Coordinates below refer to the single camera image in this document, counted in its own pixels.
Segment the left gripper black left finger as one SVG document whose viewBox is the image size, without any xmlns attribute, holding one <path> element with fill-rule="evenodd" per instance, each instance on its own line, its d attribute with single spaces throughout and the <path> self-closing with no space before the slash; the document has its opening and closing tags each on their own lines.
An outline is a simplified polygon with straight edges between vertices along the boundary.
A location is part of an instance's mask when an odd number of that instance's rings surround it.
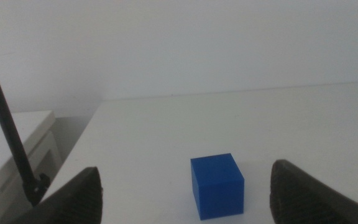
<svg viewBox="0 0 358 224">
<path fill-rule="evenodd" d="M 87 167 L 12 224 L 100 224 L 103 188 L 97 167 Z"/>
</svg>

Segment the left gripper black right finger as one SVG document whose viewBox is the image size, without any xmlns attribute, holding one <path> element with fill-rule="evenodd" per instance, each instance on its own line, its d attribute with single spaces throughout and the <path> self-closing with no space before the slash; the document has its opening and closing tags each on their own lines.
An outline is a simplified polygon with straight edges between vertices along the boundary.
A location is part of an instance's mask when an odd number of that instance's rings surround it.
<svg viewBox="0 0 358 224">
<path fill-rule="evenodd" d="M 270 211 L 275 223 L 358 224 L 358 203 L 291 162 L 273 163 Z"/>
</svg>

